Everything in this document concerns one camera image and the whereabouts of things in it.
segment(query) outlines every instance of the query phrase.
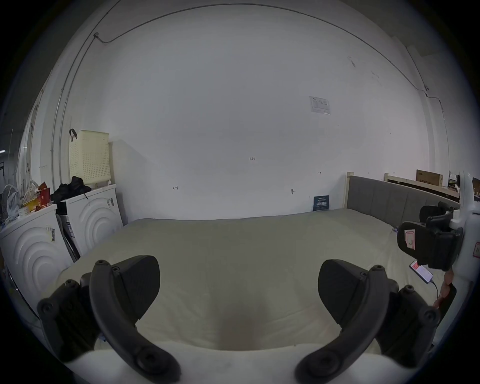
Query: beige bedsheet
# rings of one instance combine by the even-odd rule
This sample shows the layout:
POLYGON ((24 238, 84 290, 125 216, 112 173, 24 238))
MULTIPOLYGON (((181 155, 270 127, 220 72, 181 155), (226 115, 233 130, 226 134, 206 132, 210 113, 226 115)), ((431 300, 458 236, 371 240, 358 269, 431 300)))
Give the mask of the beige bedsheet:
MULTIPOLYGON (((340 327, 317 291, 320 266, 342 259, 385 267, 400 287, 412 284, 432 304, 436 290, 408 267, 392 227, 350 209, 290 216, 209 221, 137 220, 63 271, 79 281, 98 259, 111 264, 150 254, 160 265, 160 291, 137 323, 152 342, 252 350, 326 344, 340 327)), ((441 271, 433 270, 439 287, 441 271)), ((107 343, 99 348, 108 347, 107 343)), ((372 346, 370 352, 378 352, 372 346)))

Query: wooden shelf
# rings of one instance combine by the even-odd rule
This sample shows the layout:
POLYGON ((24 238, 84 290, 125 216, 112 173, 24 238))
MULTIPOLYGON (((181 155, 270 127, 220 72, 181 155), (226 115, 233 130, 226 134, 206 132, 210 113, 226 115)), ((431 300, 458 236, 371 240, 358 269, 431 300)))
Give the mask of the wooden shelf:
POLYGON ((397 184, 401 184, 401 185, 406 185, 407 187, 412 187, 412 188, 420 189, 422 191, 434 193, 438 196, 442 196, 442 197, 445 197, 447 199, 456 201, 457 203, 460 201, 460 194, 456 191, 451 190, 451 189, 438 187, 436 185, 423 183, 421 181, 403 179, 401 177, 396 177, 396 176, 389 175, 388 173, 385 173, 384 180, 387 181, 387 182, 390 182, 390 183, 397 183, 397 184))

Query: red packaging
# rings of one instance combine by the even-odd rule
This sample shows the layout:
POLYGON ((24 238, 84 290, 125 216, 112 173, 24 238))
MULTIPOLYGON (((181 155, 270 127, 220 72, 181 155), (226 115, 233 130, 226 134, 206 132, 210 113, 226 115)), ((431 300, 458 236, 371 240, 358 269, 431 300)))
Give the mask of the red packaging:
POLYGON ((50 203, 50 188, 44 188, 40 191, 40 195, 38 196, 38 200, 40 201, 41 205, 47 205, 50 203))

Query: bed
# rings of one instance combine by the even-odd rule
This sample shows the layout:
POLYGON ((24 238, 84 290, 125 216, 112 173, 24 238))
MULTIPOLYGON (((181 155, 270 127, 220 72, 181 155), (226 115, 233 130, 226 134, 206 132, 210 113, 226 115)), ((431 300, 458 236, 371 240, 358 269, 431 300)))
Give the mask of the bed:
MULTIPOLYGON (((64 270, 43 296, 67 279, 79 281, 96 260, 111 264, 138 254, 156 257, 160 291, 138 331, 154 343, 176 341, 220 350, 325 345, 340 326, 317 291, 320 266, 342 259, 385 267, 400 287, 412 284, 436 299, 409 269, 395 227, 418 221, 425 204, 447 201, 428 192, 348 174, 345 207, 289 216, 205 221, 136 220, 64 270)), ((439 287, 443 272, 432 270, 439 287)), ((97 342, 97 349, 109 348, 97 342)), ((368 352, 380 353, 373 343, 368 352)))

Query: laundry basket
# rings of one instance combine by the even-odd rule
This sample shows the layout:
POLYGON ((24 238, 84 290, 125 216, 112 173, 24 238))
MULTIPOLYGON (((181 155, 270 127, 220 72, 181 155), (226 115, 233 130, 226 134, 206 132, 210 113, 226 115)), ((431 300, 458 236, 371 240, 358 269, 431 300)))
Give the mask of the laundry basket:
POLYGON ((70 177, 83 179, 84 184, 110 180, 108 133, 70 129, 70 177))

